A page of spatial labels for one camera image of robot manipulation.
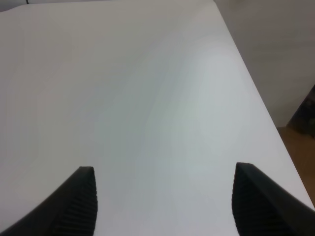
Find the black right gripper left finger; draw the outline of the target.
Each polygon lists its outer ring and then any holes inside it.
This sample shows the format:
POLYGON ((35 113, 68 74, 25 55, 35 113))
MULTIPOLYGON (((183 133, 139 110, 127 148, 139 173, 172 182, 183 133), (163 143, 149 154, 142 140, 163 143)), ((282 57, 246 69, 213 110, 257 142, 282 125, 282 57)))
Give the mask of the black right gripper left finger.
POLYGON ((93 236, 98 201, 93 167, 79 167, 2 236, 93 236))

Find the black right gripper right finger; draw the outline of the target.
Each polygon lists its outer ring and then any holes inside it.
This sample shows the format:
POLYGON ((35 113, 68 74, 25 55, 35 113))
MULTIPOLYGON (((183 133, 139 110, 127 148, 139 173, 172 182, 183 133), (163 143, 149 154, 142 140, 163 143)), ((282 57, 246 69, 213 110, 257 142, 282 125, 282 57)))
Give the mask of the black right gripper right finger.
POLYGON ((315 212, 259 168, 236 163, 232 213, 241 236, 313 236, 315 212))

